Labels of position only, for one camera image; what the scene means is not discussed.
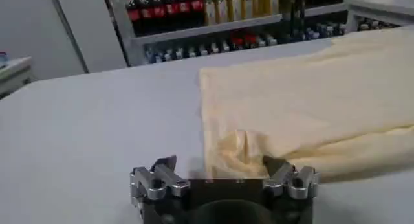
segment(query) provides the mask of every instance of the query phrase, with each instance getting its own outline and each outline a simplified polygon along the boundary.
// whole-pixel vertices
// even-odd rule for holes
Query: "white shelf unit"
[[[305,16],[318,16],[323,14],[330,14],[335,12],[341,12],[347,10],[344,3],[338,3],[329,6],[321,6],[306,9]],[[208,25],[205,27],[197,27],[197,28],[189,28],[185,30],[178,30],[173,32],[161,33],[161,34],[154,34],[150,36],[142,36],[142,37],[135,37],[132,38],[132,43],[136,46],[142,46],[149,43],[157,43],[162,41],[169,41],[173,39],[180,39],[180,38],[188,38],[192,36],[200,36],[203,34],[211,34],[216,32],[222,32],[227,30],[239,29],[239,28],[248,28],[248,27],[255,27],[259,25],[268,25],[271,23],[280,22],[282,19],[282,15],[274,15],[274,16],[265,16],[265,17],[258,17],[253,19],[246,19],[241,21],[233,21],[227,23],[221,23],[217,25]]]
[[[413,0],[343,0],[348,9],[347,33],[358,30],[358,17],[406,26],[414,24]]]

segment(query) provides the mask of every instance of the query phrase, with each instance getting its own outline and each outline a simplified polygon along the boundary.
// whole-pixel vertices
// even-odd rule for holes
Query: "white counter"
[[[316,52],[318,40],[30,84],[0,101],[0,223],[138,223],[129,172],[178,156],[199,177],[198,71]],[[315,223],[412,223],[414,173],[323,185]]]

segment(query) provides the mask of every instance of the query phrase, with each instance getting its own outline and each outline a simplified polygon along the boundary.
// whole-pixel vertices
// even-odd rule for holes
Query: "bottle cap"
[[[257,42],[257,40],[256,40],[256,37],[255,37],[255,36],[247,36],[247,37],[246,37],[246,40],[247,40],[249,43],[256,43],[256,42]]]

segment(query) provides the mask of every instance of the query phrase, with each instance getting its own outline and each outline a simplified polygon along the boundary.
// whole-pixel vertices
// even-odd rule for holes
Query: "yellow cloth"
[[[200,72],[206,172],[266,177],[263,155],[322,181],[414,164],[414,32],[360,32],[316,54]]]

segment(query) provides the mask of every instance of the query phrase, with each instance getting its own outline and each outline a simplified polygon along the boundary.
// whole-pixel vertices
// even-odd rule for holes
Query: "bottle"
[[[180,28],[190,28],[191,27],[191,14],[190,14],[190,2],[189,0],[178,0],[180,14]]]
[[[278,44],[278,41],[275,38],[273,38],[273,36],[271,36],[270,34],[266,34],[265,37],[266,37],[266,42],[268,46],[273,46],[273,45]]]
[[[270,0],[261,0],[262,16],[269,16],[271,11]]]
[[[199,46],[200,56],[208,55],[208,51],[206,50],[206,47],[204,45]]]
[[[243,50],[243,39],[238,37],[232,37],[232,50]]]
[[[155,56],[155,63],[162,63],[162,58],[159,55]]]
[[[229,21],[241,20],[241,0],[228,0]]]
[[[183,53],[184,53],[184,49],[182,47],[178,47],[177,51],[175,52],[176,59],[177,60],[182,60]]]
[[[262,14],[261,0],[253,0],[253,17],[260,17]]]
[[[326,27],[326,37],[332,37],[334,36],[334,27],[332,26],[327,26]]]
[[[167,23],[169,25],[169,30],[178,30],[180,25],[179,14],[180,6],[177,0],[164,0],[165,6],[167,8]]]
[[[172,60],[171,54],[169,54],[169,53],[167,53],[167,52],[165,53],[164,57],[165,57],[165,59],[166,59],[166,62],[168,62],[168,61],[171,61],[171,60]]]
[[[205,23],[204,1],[191,0],[191,17],[194,27],[201,27]]]
[[[227,11],[227,2],[226,0],[217,0],[217,22],[226,23],[228,22],[228,11]]]
[[[212,54],[219,53],[219,48],[217,47],[217,44],[215,42],[212,43],[211,50],[212,50]]]
[[[315,34],[315,31],[307,30],[305,34],[306,34],[306,40],[312,40],[313,39],[313,34]]]
[[[257,48],[257,40],[255,36],[251,34],[245,35],[245,48],[246,49]]]
[[[128,0],[125,4],[125,9],[127,10],[129,20],[131,20],[135,36],[140,36],[142,32],[140,21],[141,15],[138,3],[138,0]]]
[[[319,39],[320,35],[318,32],[313,33],[312,39]]]
[[[253,18],[253,0],[241,0],[241,19]]]
[[[379,30],[380,29],[380,23],[379,23],[379,21],[373,21],[371,23],[371,29],[373,29],[373,30]]]
[[[260,36],[256,36],[256,41],[257,41],[257,44],[259,45],[259,47],[265,47],[266,46],[266,42]]]
[[[154,10],[154,26],[157,27],[157,32],[164,32],[171,30],[167,23],[167,12],[164,2],[162,0],[152,0]]]
[[[189,58],[194,58],[196,56],[197,56],[197,54],[195,53],[194,47],[188,48],[188,57]]]
[[[346,24],[340,24],[339,25],[339,35],[343,36],[345,34],[345,31],[347,29],[347,25]]]
[[[154,10],[150,0],[139,0],[140,12],[142,16],[142,31],[144,34],[150,34],[154,31]]]
[[[222,51],[221,52],[229,52],[230,51],[230,47],[227,44],[227,41],[223,40],[223,42],[221,42],[221,48]]]
[[[215,7],[213,0],[204,0],[205,1],[205,20],[206,25],[214,25],[215,24]]]
[[[276,15],[279,13],[279,0],[269,0],[270,15]]]

